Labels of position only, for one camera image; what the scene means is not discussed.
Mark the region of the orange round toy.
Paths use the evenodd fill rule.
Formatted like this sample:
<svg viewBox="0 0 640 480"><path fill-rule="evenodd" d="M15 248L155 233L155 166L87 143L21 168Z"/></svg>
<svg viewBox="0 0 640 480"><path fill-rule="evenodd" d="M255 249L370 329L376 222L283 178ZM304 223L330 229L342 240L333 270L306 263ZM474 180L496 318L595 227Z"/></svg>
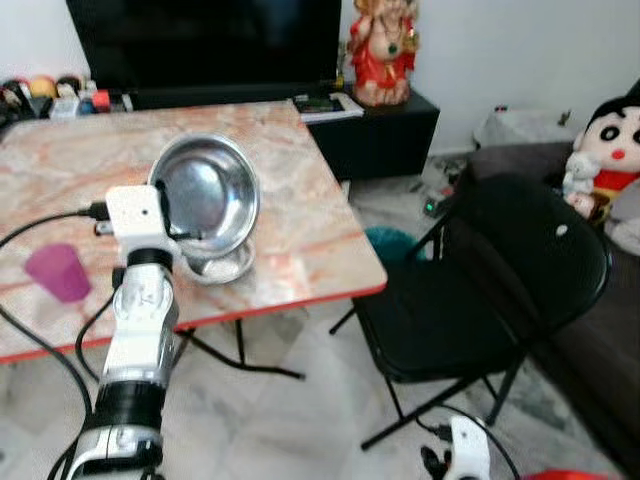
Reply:
<svg viewBox="0 0 640 480"><path fill-rule="evenodd" d="M33 99L56 99L58 83L50 76L33 76L27 79L29 96Z"/></svg>

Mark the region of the dark grey sofa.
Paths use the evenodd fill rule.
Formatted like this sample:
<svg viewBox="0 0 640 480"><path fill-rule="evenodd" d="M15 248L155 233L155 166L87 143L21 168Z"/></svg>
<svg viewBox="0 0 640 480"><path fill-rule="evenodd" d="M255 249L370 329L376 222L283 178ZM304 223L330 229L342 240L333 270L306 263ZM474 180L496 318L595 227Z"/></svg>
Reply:
<svg viewBox="0 0 640 480"><path fill-rule="evenodd" d="M481 147L467 155L458 187L513 173L561 186L570 142ZM586 314L534 351L536 364L563 394L622 477L639 480L639 259L611 239L611 278Z"/></svg>

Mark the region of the red plastic object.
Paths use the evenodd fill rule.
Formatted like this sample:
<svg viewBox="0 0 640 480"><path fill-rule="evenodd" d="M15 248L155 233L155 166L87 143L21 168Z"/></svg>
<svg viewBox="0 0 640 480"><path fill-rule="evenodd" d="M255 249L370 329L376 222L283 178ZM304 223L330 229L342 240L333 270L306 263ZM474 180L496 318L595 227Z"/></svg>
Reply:
<svg viewBox="0 0 640 480"><path fill-rule="evenodd" d="M545 468L535 474L522 474L518 480L612 480L595 472L570 470L570 468Z"/></svg>

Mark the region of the cartoon boy plush doll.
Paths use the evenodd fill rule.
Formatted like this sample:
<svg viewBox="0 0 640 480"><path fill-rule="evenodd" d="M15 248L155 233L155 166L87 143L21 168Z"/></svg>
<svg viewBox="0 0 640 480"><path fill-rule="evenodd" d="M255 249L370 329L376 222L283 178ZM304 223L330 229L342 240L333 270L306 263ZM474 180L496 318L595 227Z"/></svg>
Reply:
<svg viewBox="0 0 640 480"><path fill-rule="evenodd" d="M640 96L632 93L600 105L573 142L575 152L593 155L602 165L591 195L594 218L640 177Z"/></svg>

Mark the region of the black folding table legs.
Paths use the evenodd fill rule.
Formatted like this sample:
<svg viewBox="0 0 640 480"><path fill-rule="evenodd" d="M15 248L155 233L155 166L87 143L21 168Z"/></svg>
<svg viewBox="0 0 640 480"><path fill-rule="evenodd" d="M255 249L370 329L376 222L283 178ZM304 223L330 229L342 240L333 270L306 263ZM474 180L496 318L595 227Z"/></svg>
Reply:
<svg viewBox="0 0 640 480"><path fill-rule="evenodd" d="M291 378L298 381L305 381L307 376L305 372L287 369L287 367L280 366L268 366L268 365L256 365L248 362L246 339L244 339L244 326L243 317L237 317L232 321L232 337L236 352L232 356L227 353L221 352L220 349L211 346L206 340L202 340L197 337L197 328L179 329L175 334L183 340L184 346L193 346L200 351L205 352L206 355L211 356L219 364L242 372L255 372L255 374L269 374L284 376L284 378Z"/></svg>

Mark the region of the grey plastic bag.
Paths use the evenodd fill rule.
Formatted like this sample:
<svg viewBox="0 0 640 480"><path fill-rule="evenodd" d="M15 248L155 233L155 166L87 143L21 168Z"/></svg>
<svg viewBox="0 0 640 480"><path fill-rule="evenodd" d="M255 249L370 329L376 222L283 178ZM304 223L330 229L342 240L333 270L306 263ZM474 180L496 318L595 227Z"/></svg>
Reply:
<svg viewBox="0 0 640 480"><path fill-rule="evenodd" d="M472 133L479 148L572 142L579 133L570 124L570 111L521 110L500 106L490 111Z"/></svg>

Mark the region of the small steel bowl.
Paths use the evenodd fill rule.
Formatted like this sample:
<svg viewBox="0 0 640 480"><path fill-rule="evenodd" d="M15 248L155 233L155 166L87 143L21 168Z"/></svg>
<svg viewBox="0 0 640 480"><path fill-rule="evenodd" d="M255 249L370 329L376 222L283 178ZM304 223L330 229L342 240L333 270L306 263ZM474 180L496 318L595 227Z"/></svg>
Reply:
<svg viewBox="0 0 640 480"><path fill-rule="evenodd" d="M236 250L216 259L184 257L189 278L201 285L225 285L250 273L255 261L255 247L246 241Z"/></svg>

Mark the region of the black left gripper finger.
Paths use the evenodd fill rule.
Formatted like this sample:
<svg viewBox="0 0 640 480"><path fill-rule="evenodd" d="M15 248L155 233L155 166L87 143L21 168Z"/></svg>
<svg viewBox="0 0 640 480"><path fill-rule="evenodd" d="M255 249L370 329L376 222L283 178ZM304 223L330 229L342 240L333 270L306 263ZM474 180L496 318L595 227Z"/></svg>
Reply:
<svg viewBox="0 0 640 480"><path fill-rule="evenodd" d="M156 191L159 196L159 204L161 216L163 216L165 236L173 239L177 230L174 229L172 223L172 202L170 202L168 188L166 188L165 180L156 180Z"/></svg>

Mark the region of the black flat television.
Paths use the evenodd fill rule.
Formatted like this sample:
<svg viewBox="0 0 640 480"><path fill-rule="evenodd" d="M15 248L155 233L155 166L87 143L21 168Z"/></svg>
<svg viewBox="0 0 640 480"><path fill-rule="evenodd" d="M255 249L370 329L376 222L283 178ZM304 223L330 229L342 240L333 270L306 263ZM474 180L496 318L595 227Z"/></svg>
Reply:
<svg viewBox="0 0 640 480"><path fill-rule="evenodd" d="M95 81L124 90L333 81L340 0L67 0Z"/></svg>

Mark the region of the red and gold statue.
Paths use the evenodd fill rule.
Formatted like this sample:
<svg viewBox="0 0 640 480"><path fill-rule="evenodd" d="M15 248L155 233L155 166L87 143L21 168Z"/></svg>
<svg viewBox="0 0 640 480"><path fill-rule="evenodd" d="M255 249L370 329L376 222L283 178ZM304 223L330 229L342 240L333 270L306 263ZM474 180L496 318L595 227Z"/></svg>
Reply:
<svg viewBox="0 0 640 480"><path fill-rule="evenodd" d="M419 50L419 0L353 0L348 54L355 68L355 99L365 108L410 99L410 74Z"/></svg>

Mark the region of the black folding chair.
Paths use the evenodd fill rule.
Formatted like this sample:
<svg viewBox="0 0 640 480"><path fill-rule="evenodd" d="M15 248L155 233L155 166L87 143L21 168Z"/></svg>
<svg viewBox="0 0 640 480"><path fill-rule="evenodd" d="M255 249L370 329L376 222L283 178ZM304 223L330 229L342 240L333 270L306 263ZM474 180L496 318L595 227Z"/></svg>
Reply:
<svg viewBox="0 0 640 480"><path fill-rule="evenodd" d="M612 268L607 239L552 188L516 174L479 180L387 266L353 312L389 387L448 387L361 443L369 449L493 374L503 403L531 349L590 310Z"/></svg>

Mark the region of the teal plastic bin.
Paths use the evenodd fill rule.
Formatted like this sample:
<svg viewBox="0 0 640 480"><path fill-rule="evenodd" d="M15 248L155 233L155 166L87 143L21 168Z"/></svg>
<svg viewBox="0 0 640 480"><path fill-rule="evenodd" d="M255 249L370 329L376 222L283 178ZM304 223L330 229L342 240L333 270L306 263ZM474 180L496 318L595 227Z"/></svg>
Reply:
<svg viewBox="0 0 640 480"><path fill-rule="evenodd" d="M417 250L417 239L410 233L393 227L369 227L364 230L381 265L399 265L425 260L424 251Z"/></svg>

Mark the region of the small white plush toy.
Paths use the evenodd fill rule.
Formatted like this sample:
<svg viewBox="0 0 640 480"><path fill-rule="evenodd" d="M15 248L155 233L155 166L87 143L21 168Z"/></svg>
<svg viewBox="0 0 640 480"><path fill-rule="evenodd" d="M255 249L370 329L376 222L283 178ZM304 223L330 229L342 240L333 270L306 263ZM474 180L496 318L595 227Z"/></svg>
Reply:
<svg viewBox="0 0 640 480"><path fill-rule="evenodd" d="M562 192L564 201L584 218L590 218L595 209L594 180L602 165L593 155L585 152L571 154L564 164Z"/></svg>

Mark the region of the large steel bowl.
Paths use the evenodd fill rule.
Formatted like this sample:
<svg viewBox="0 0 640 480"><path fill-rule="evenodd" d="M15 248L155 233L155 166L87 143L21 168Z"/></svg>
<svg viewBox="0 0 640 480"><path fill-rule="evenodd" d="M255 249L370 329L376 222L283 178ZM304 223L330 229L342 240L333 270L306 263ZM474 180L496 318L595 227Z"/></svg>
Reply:
<svg viewBox="0 0 640 480"><path fill-rule="evenodd" d="M173 227L204 230L204 241L177 242L191 259L216 259L250 241L261 207L253 164L220 134L183 134L166 146L147 183L165 180Z"/></svg>

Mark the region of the white flat book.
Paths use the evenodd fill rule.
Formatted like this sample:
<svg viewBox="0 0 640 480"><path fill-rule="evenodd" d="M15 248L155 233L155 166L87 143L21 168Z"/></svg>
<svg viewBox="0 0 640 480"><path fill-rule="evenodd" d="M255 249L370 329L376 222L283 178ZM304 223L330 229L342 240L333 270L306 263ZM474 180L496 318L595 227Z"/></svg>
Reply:
<svg viewBox="0 0 640 480"><path fill-rule="evenodd" d="M346 92L333 92L328 96L296 95L291 99L305 124L337 122L365 114L364 108Z"/></svg>

